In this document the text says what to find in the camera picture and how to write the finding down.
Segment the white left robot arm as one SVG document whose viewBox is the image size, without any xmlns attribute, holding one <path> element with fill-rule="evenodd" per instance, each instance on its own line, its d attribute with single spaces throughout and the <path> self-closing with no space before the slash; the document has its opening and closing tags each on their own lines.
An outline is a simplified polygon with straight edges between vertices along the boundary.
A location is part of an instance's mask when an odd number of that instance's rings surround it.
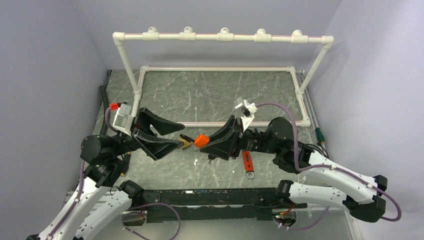
<svg viewBox="0 0 424 240">
<path fill-rule="evenodd" d="M 162 118 L 145 107 L 133 113 L 125 110 L 124 105 L 117 108 L 114 120 L 110 120 L 111 110 L 106 109 L 104 123 L 114 135 L 102 131 L 83 139 L 75 191 L 54 220 L 29 239 L 87 240 L 95 236 L 118 214 L 127 209 L 137 210 L 145 201 L 144 189 L 127 180 L 106 204 L 95 208 L 129 168 L 128 154 L 142 150 L 153 160 L 159 160 L 183 145 L 166 137 L 183 130 L 185 126 L 181 123 Z"/>
</svg>

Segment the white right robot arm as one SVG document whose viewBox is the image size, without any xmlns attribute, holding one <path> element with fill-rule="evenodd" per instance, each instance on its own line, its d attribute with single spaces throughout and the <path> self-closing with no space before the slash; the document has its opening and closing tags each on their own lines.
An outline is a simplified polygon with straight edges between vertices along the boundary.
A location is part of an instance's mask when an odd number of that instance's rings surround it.
<svg viewBox="0 0 424 240">
<path fill-rule="evenodd" d="M 295 147 L 292 124 L 284 117 L 276 117 L 265 131 L 243 129 L 240 118 L 231 115 L 225 125 L 210 136 L 198 136 L 194 145 L 209 158 L 229 160 L 241 151 L 274 155 L 272 162 L 279 169 L 300 174 L 295 168 Z M 298 143 L 300 168 L 317 165 L 305 174 L 323 181 L 325 186 L 306 185 L 292 180 L 281 180 L 275 194 L 276 203 L 287 208 L 290 205 L 311 203 L 348 212 L 364 222 L 375 223 L 386 212 L 386 201 L 380 191 L 387 188 L 387 178 L 382 175 L 348 175 L 342 167 L 311 146 Z"/>
</svg>

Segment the black key bunch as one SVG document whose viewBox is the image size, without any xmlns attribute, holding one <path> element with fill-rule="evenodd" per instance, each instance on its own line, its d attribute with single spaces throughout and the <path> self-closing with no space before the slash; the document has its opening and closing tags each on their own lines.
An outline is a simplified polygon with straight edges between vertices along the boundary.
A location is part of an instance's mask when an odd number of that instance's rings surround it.
<svg viewBox="0 0 424 240">
<path fill-rule="evenodd" d="M 213 160 L 215 160 L 216 157 L 214 155 L 209 154 L 208 155 L 208 164 L 211 164 Z"/>
</svg>

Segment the small orange black padlock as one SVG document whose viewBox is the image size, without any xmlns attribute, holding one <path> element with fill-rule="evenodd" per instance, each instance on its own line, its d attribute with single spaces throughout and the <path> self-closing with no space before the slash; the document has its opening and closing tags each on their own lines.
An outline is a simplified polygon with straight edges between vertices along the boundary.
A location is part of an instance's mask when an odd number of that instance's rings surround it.
<svg viewBox="0 0 424 240">
<path fill-rule="evenodd" d="M 205 134 L 200 134 L 193 142 L 193 145 L 197 148 L 203 148 L 210 142 L 210 138 Z"/>
</svg>

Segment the brass padlock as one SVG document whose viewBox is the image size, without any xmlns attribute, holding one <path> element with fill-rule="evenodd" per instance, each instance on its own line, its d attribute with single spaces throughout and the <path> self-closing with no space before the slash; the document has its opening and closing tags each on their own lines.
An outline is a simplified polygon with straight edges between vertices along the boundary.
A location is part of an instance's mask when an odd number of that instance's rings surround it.
<svg viewBox="0 0 424 240">
<path fill-rule="evenodd" d="M 195 140 L 187 135 L 180 134 L 179 135 L 179 141 L 183 142 L 183 145 L 181 147 L 182 150 L 186 150 L 190 146 L 192 146 L 195 142 Z"/>
</svg>

